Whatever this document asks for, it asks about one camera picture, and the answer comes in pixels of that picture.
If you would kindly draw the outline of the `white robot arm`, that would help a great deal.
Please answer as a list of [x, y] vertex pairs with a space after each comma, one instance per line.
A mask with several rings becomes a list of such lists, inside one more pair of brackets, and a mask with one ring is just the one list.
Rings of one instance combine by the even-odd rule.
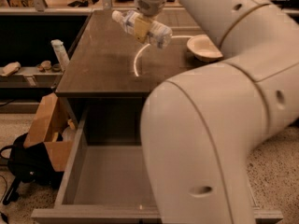
[[[179, 0], [222, 61], [144, 104], [141, 142], [163, 224], [255, 224], [246, 159], [299, 118], [299, 29], [269, 0]], [[162, 0], [135, 0], [155, 15]]]

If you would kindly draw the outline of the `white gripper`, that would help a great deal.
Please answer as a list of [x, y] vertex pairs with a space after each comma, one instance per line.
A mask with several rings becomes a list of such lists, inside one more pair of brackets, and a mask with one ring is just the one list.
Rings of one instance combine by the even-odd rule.
[[140, 43], [145, 43], [150, 31], [152, 19], [148, 17], [157, 16], [164, 8], [166, 0], [135, 0], [135, 8], [144, 16], [135, 19], [134, 36]]

